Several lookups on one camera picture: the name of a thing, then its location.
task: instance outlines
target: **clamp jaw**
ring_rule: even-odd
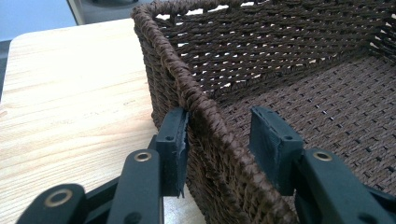
[[[163,223],[163,197],[184,197],[188,120],[182,108],[170,111],[148,149],[127,157],[120,177],[89,193],[77,184],[48,189],[17,223]]]
[[[330,151],[304,141],[276,112],[251,109],[250,152],[281,195],[295,193],[301,223],[396,223],[396,198],[365,187]]]

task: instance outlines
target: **wicker basket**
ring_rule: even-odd
[[[191,112],[188,186],[207,222],[297,222],[248,151],[253,105],[396,194],[395,8],[187,0],[134,9],[156,126],[176,106]]]

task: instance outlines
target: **metal rivet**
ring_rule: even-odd
[[[61,194],[64,194],[64,197],[62,197],[61,200],[54,199],[56,196],[59,196]],[[46,205],[47,207],[59,206],[69,201],[72,198],[72,195],[73,191],[71,191],[70,189],[58,189],[47,197],[46,201],[44,201],[44,205]]]
[[[151,154],[148,152],[140,152],[134,155],[136,161],[149,161],[151,159]]]
[[[332,161],[332,156],[322,151],[314,152],[314,157],[320,161]]]

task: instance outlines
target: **woven basket wall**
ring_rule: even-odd
[[[134,9],[156,126],[176,106],[191,112],[188,187],[207,222],[298,221],[248,151],[253,105],[273,108],[305,148],[332,151],[362,183],[396,194],[395,8],[188,0]]]

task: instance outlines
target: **woven rope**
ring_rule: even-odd
[[[243,3],[154,2],[132,14],[156,126],[175,106],[191,112],[188,186],[205,220],[297,222],[246,148],[252,105],[275,108],[308,147],[334,151],[362,182],[393,193],[395,1]],[[219,5],[228,8],[210,11]]]

